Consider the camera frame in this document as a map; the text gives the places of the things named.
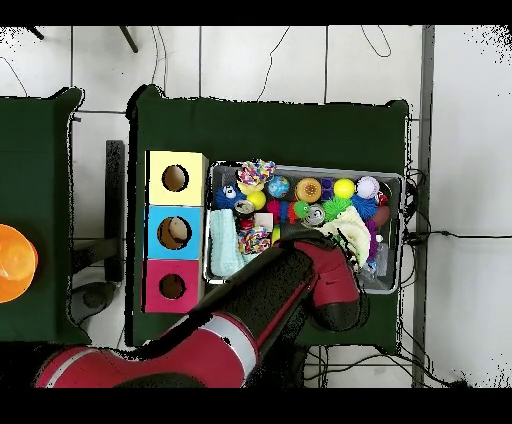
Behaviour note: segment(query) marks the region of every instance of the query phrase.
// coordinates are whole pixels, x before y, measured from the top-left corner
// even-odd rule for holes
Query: orange bowl
[[[0,303],[21,296],[37,267],[37,251],[15,228],[0,224]]]

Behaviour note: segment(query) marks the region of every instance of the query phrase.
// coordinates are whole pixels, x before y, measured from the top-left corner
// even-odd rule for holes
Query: chair leg
[[[41,34],[37,29],[36,27],[25,27],[27,28],[32,34],[34,34],[37,38],[39,38],[40,40],[44,40],[44,35]]]
[[[121,28],[121,31],[124,35],[124,38],[126,38],[126,41],[128,41],[128,44],[130,45],[130,47],[132,48],[132,51],[134,53],[138,53],[139,49],[137,48],[137,45],[135,44],[135,41],[133,41],[133,38],[132,36],[130,35],[130,33],[128,32],[128,27],[122,27],[120,26],[119,28]]]

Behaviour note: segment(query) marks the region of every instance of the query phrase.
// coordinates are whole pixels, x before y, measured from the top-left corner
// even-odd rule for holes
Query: grout line
[[[71,26],[71,81],[70,87],[73,87],[73,26]]]

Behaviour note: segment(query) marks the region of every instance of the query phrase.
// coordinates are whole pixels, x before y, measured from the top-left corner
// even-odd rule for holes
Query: blue box
[[[201,207],[186,206],[149,206],[148,216],[148,258],[149,259],[188,259],[195,260],[201,256],[202,213]],[[189,225],[192,234],[180,249],[167,249],[157,237],[160,223],[170,217],[179,217]]]

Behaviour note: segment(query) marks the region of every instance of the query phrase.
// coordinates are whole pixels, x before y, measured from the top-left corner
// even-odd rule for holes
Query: yellow box
[[[208,159],[201,153],[150,151],[149,168],[150,204],[204,206]]]

